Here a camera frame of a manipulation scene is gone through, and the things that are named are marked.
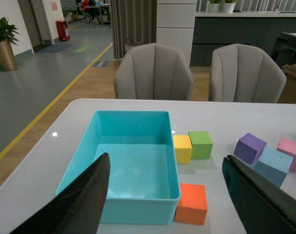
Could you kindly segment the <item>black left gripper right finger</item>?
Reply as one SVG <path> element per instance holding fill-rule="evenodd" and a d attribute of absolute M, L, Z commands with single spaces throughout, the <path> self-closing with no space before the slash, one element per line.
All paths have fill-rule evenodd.
<path fill-rule="evenodd" d="M 296 200 L 233 155 L 223 159 L 222 173 L 249 234 L 296 234 Z"/>

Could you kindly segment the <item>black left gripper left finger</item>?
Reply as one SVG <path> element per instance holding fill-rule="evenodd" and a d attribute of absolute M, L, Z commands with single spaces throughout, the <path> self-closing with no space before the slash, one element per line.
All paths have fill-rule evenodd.
<path fill-rule="evenodd" d="M 110 158 L 103 153 L 14 234 L 95 234 L 108 191 Z"/>

